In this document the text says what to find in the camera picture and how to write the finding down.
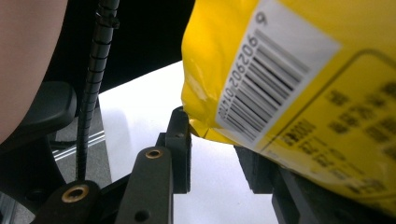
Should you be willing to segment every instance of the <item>barcode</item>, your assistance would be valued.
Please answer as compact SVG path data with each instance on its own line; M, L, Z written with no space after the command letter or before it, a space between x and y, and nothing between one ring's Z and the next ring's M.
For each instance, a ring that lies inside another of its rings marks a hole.
M225 116L225 121L251 142L309 71L307 65L260 30L254 36L259 40L258 47Z
M259 141L339 48L278 1L260 1L219 99L219 131L245 147L260 147Z

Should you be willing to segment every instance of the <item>yellow bag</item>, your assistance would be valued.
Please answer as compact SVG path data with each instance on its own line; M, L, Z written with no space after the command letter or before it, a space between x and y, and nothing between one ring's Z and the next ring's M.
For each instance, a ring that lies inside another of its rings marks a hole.
M396 217L396 2L196 0L194 134Z

